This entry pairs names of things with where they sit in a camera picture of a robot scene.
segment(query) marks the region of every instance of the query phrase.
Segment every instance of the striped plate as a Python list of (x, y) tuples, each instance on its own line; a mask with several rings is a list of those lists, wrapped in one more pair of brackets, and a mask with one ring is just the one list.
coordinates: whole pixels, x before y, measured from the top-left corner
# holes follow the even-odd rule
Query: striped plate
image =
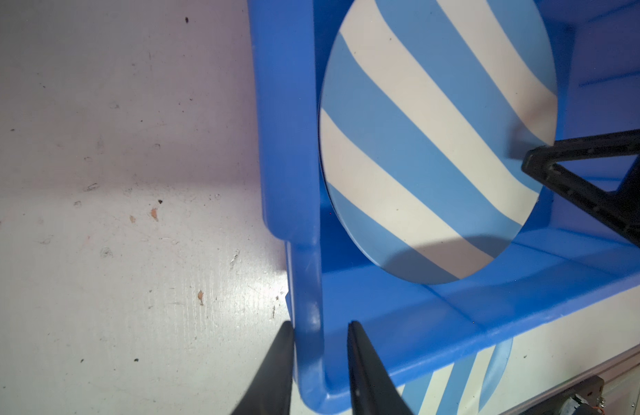
[(422, 284), (485, 267), (537, 201), (512, 152), (553, 144), (556, 90), (532, 0), (355, 0), (320, 114), (324, 178), (353, 241)]

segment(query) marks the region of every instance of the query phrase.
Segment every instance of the blue and white striped plate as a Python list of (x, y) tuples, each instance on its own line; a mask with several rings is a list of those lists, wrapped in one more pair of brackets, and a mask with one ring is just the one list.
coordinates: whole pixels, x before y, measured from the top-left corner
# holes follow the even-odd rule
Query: blue and white striped plate
[(510, 155), (554, 143), (556, 90), (532, 0), (355, 0), (320, 114), (324, 178), (353, 241), (412, 282), (485, 267), (538, 199)]

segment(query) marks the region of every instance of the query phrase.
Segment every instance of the plate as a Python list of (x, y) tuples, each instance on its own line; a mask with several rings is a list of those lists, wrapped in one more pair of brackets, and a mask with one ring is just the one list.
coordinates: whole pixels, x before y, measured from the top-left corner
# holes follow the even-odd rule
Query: plate
[(556, 123), (555, 66), (532, 0), (355, 0), (321, 94), (328, 194), (390, 274), (466, 278), (529, 217), (541, 185), (520, 170), (520, 149), (552, 145)]

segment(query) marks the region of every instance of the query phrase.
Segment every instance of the blue plastic bin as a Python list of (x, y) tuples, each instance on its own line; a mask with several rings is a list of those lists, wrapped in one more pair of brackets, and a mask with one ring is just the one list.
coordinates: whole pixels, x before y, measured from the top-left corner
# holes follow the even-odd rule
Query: blue plastic bin
[[(319, 91), (351, 1), (249, 4), (263, 217), (287, 250), (295, 378), (322, 413), (350, 406), (351, 320), (363, 323), (400, 385), (640, 284), (640, 249), (548, 189), (514, 243), (470, 278), (429, 287), (371, 264), (333, 214), (318, 161)], [(640, 0), (538, 7), (556, 60), (557, 139), (640, 128)], [(567, 167), (616, 188), (631, 162)]]

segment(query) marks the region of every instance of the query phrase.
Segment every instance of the white stripe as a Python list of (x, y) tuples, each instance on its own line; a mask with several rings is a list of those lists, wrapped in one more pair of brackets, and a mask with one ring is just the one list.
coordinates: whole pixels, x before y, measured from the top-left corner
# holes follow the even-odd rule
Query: white stripe
[(326, 180), (371, 219), (457, 278), (492, 261), (354, 145), (324, 110), (320, 133)]
[(553, 145), (557, 97), (520, 57), (486, 0), (437, 0), (523, 124)]
[(424, 397), (423, 403), (421, 403), (419, 415), (435, 415), (437, 413), (452, 369), (453, 363), (433, 373), (431, 383), (428, 385), (428, 390), (426, 391), (426, 396)]
[(498, 211), (524, 224), (538, 194), (519, 182), (484, 143), (400, 43), (375, 1), (356, 0), (341, 34), (357, 63), (394, 104)]
[(479, 412), (479, 398), (481, 397), (481, 386), (486, 376), (486, 370), (490, 363), (490, 357), (495, 350), (495, 346), (482, 350), (476, 355), (470, 377), (463, 391), (463, 397), (458, 405), (458, 415), (477, 415)]

